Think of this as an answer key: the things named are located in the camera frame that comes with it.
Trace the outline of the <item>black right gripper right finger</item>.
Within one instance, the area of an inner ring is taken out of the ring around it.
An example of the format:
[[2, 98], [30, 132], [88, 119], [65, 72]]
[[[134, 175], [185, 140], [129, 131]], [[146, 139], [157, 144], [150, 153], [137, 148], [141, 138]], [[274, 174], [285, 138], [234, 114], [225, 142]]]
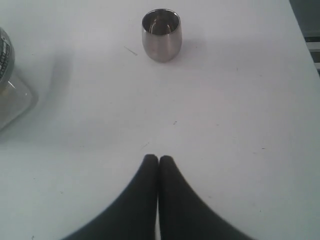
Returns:
[[168, 155], [159, 160], [158, 212], [162, 240], [251, 239], [202, 201]]

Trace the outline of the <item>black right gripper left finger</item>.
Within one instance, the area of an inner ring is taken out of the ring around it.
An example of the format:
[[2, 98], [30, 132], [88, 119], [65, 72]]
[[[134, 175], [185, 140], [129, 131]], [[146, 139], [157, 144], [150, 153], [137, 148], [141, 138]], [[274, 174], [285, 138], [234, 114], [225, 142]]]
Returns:
[[154, 240], [159, 160], [147, 154], [125, 190], [67, 240]]

